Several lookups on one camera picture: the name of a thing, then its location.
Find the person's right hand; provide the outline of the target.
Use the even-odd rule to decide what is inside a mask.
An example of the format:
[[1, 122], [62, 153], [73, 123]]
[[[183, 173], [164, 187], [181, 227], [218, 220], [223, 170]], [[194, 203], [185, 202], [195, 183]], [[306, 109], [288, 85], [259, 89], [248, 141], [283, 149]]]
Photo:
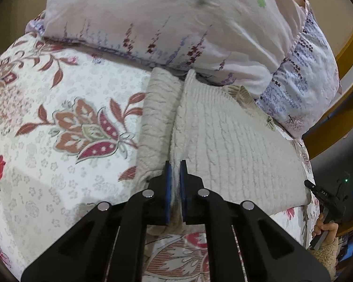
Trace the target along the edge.
[[326, 231], [328, 232], [325, 240], [321, 244], [322, 247], [330, 245], [331, 243], [333, 243], [335, 241], [337, 231], [339, 228], [339, 225], [336, 222], [330, 221], [329, 223], [324, 223], [324, 219], [325, 219], [325, 217], [324, 217], [323, 213], [321, 213], [318, 216], [318, 219], [316, 221], [316, 224], [315, 224], [313, 232], [312, 232], [313, 238], [315, 238], [317, 235], [320, 235]]

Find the fleece beige sleeve forearm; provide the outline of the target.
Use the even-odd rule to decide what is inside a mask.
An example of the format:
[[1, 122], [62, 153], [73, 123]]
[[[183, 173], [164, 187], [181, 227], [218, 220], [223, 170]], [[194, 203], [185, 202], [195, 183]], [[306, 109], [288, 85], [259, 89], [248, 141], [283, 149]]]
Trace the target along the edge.
[[332, 279], [335, 277], [336, 273], [335, 266], [338, 247], [339, 239], [336, 237], [333, 243], [320, 247], [318, 250], [308, 249], [308, 251], [326, 268]]

